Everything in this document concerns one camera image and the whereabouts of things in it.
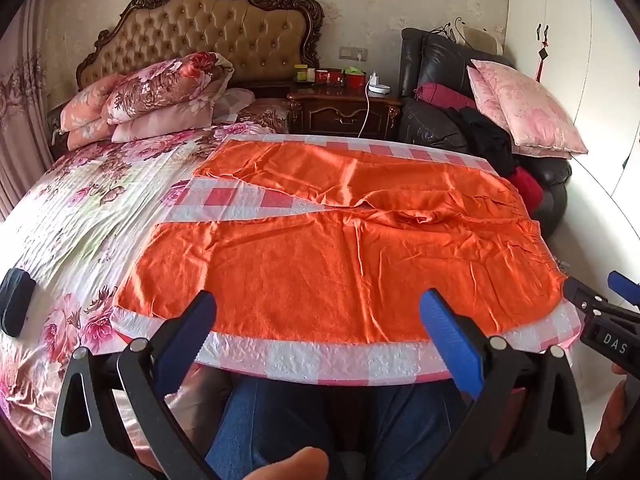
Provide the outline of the right hand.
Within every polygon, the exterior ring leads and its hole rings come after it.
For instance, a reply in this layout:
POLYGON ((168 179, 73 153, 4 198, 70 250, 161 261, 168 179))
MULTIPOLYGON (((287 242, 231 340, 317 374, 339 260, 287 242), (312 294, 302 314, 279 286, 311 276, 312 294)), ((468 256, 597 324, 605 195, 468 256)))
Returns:
POLYGON ((590 455, 596 462, 600 462, 606 456, 613 454, 620 445, 620 439, 622 438, 620 428, 622 428, 625 418, 625 386, 628 373, 617 364, 612 365, 612 372, 623 376, 623 380, 616 386, 610 400, 608 400, 608 404, 606 404, 600 428, 591 447, 590 455))

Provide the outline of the left hand thumb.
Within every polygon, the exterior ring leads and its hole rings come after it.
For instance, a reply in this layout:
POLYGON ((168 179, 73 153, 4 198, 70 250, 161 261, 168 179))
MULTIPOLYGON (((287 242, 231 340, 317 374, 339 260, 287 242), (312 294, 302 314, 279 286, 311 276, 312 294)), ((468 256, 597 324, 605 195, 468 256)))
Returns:
POLYGON ((325 452, 307 446, 286 460, 257 468, 245 480, 326 480, 329 466, 325 452))

